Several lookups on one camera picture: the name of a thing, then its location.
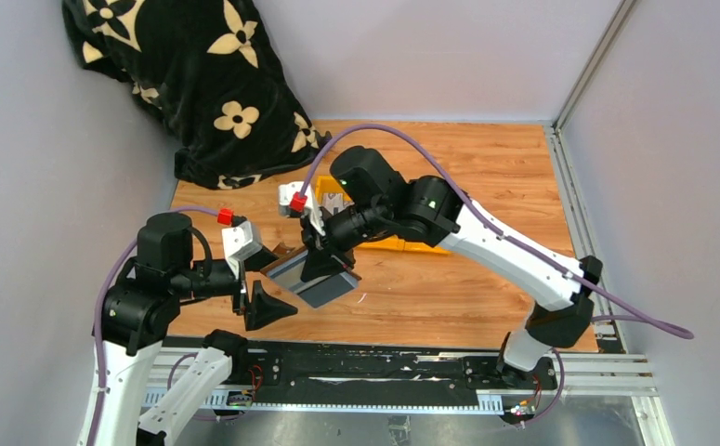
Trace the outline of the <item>brown leather card holder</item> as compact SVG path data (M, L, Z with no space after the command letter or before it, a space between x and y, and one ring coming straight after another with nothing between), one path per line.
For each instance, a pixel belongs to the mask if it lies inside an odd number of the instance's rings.
M311 308L321 308L356 290L361 276L334 256L294 249L261 269L261 273L301 298Z

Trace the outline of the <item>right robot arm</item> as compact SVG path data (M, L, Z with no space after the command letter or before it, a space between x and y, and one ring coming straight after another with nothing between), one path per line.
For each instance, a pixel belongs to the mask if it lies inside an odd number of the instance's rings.
M406 242L463 256L505 277L527 293L533 308L521 328L507 334L496 374L507 387L531 379L552 348L572 348L594 315L591 299L603 264L555 252L506 225L446 175L407 180L377 150L354 146L334 159L330 174L350 205L329 215L309 180L279 189L280 203L302 219L308 249L306 274L352 269L351 251L373 238Z

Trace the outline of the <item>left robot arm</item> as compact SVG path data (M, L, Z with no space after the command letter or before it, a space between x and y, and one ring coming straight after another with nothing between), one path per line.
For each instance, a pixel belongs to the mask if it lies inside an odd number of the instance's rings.
M95 372L78 438L82 445L173 445L218 385L246 377L252 388L262 384L263 371L251 362L246 338L214 330L189 368L143 410L152 366L183 307L227 296L248 331L296 314L260 282L246 280L247 270L260 270L274 254L245 217L228 209L213 212L229 236L218 258L193 225L191 212L184 206L151 216L100 288L92 329ZM205 250L201 260L193 257L195 243Z

